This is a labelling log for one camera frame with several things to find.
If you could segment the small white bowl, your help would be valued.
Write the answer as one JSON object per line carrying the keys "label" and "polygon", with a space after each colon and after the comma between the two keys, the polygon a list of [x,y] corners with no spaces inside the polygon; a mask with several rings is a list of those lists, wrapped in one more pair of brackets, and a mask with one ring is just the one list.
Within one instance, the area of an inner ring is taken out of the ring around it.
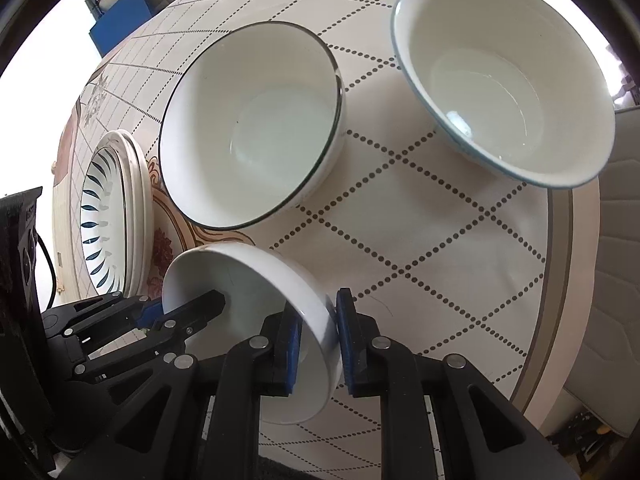
{"label": "small white bowl", "polygon": [[166,314],[216,290],[226,305],[196,334],[186,351],[199,359],[220,356],[255,336],[262,322],[289,304],[303,322],[296,382],[286,398],[267,396],[264,422],[294,425],[320,413],[342,374],[342,358],[332,300],[303,268],[274,252],[240,242],[193,248],[168,266],[162,289]]}

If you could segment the white plate blue leaves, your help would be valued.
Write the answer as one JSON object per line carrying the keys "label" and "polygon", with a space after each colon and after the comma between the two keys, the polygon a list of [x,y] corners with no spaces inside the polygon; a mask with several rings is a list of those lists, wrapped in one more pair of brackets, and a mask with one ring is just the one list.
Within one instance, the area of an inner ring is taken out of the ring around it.
{"label": "white plate blue leaves", "polygon": [[80,237],[91,283],[99,295],[125,285],[125,207],[122,167],[108,145],[92,155],[81,189]]}

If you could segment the beige padded chair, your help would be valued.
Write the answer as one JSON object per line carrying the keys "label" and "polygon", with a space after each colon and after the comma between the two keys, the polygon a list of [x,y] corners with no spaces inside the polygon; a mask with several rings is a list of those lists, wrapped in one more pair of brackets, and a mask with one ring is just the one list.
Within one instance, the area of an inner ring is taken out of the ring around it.
{"label": "beige padded chair", "polygon": [[592,305],[565,389],[616,434],[639,421],[639,109],[615,113],[599,177],[600,237]]}

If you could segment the white plate pink flowers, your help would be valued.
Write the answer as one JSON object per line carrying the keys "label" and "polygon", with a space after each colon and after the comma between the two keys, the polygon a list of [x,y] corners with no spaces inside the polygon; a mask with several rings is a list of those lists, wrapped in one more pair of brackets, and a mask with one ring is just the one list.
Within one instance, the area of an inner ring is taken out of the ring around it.
{"label": "white plate pink flowers", "polygon": [[112,130],[104,138],[114,148],[122,167],[125,213],[126,297],[145,293],[153,247],[153,194],[148,165],[141,146],[126,130]]}

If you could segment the patterned tablecloth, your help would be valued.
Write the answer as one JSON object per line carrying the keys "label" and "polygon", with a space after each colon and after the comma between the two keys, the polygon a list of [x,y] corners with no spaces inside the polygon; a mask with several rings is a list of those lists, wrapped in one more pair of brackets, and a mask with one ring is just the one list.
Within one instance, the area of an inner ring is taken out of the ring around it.
{"label": "patterned tablecloth", "polygon": [[588,318],[598,188],[549,192],[474,164],[438,136],[402,76],[390,41],[396,0],[177,0],[133,32],[82,89],[58,152],[58,279],[65,299],[96,281],[79,225],[93,150],[111,130],[141,146],[153,189],[154,249],[145,295],[158,297],[180,252],[221,234],[169,199],[158,159],[168,99],[189,64],[240,26],[282,20],[315,32],[345,81],[337,163],[298,207],[236,232],[307,270],[329,295],[349,288],[359,311],[413,351],[467,356],[542,426]]}

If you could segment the white bowl dark rim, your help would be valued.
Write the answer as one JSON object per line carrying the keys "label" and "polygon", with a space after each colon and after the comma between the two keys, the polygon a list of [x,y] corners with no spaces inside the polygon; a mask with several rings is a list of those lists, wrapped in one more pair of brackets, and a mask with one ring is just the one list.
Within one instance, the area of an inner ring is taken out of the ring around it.
{"label": "white bowl dark rim", "polygon": [[297,206],[344,144],[345,88],[333,53],[306,27],[249,24],[204,49],[179,78],[158,136],[171,201],[214,231]]}

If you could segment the white bowl teal rim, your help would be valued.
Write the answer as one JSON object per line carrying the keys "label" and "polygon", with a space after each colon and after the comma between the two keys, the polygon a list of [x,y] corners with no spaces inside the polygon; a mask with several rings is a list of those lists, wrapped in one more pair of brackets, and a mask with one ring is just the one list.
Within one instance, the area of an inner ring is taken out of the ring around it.
{"label": "white bowl teal rim", "polygon": [[613,100],[544,0],[397,0],[390,39],[436,124],[482,164],[542,188],[577,188],[604,168]]}

